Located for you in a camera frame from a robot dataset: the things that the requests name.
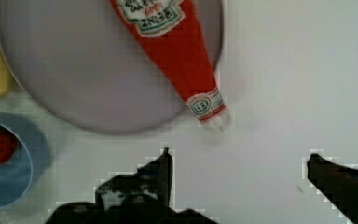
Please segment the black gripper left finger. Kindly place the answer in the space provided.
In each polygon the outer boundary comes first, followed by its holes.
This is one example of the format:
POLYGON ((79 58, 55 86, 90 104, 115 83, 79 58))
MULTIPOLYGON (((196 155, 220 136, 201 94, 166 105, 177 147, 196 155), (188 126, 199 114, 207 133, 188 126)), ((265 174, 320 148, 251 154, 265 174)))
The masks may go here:
POLYGON ((95 190, 95 201, 65 203, 45 224, 218 224, 170 208, 173 159, 167 148, 132 175, 116 175, 95 190))

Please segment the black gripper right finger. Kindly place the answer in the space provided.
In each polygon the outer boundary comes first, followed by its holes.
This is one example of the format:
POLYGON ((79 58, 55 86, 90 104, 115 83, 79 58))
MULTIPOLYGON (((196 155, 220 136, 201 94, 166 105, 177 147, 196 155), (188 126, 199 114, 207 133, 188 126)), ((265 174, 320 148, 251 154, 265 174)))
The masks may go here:
POLYGON ((312 153, 307 161, 307 179, 348 220, 358 224, 358 169, 312 153))

